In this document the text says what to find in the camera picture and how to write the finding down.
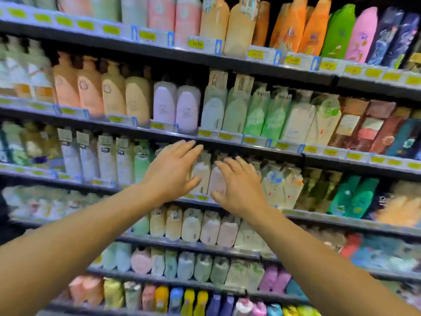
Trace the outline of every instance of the white label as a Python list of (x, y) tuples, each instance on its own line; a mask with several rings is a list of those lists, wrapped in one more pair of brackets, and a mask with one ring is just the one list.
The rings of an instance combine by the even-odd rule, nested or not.
[(112, 136), (99, 135), (98, 142), (101, 145), (112, 145)]
[(119, 138), (117, 137), (115, 139), (116, 144), (118, 147), (122, 148), (122, 149), (126, 149), (129, 147), (129, 140), (127, 138)]
[(83, 132), (76, 132), (77, 143), (81, 145), (88, 146), (89, 145), (89, 134)]
[(63, 142), (73, 142), (73, 137), (71, 135), (71, 130), (65, 130), (63, 128), (57, 128), (57, 132), (59, 133), (59, 140)]

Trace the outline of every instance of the person's left arm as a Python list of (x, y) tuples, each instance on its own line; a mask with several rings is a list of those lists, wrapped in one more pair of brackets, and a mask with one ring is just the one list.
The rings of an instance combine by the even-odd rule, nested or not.
[(0, 315), (33, 316), (140, 218), (196, 187), (194, 144), (168, 145), (141, 183), (0, 246)]

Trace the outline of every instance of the hand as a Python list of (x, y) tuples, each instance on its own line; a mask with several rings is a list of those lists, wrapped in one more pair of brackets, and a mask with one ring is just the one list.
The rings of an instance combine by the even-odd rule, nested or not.
[(220, 191), (213, 191), (210, 195), (230, 213), (245, 218), (267, 205), (266, 196), (260, 185), (261, 175), (254, 166), (239, 156), (235, 159), (215, 162), (224, 175), (227, 190), (225, 195)]
[(153, 195), (155, 207), (174, 201), (199, 185), (200, 177), (187, 180), (193, 162), (203, 150), (203, 145), (192, 149), (194, 144), (195, 141), (182, 140), (168, 145), (149, 165), (141, 184)]

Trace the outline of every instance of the forearm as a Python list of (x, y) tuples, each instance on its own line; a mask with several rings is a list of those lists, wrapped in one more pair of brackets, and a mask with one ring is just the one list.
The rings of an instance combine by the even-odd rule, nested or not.
[(0, 247), (0, 315), (34, 315), (158, 204), (134, 185)]
[(323, 316), (419, 315), (368, 272), (268, 206), (246, 217)]

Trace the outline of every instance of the blue bottle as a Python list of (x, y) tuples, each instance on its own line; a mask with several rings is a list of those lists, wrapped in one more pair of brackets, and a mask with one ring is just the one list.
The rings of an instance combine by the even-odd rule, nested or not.
[(383, 13), (367, 55), (367, 64), (380, 65), (403, 19), (403, 13), (395, 7), (388, 7)]
[(399, 28), (397, 36), (393, 40), (382, 65), (390, 68), (399, 68), (402, 60), (418, 31), (420, 16), (416, 13), (408, 13)]

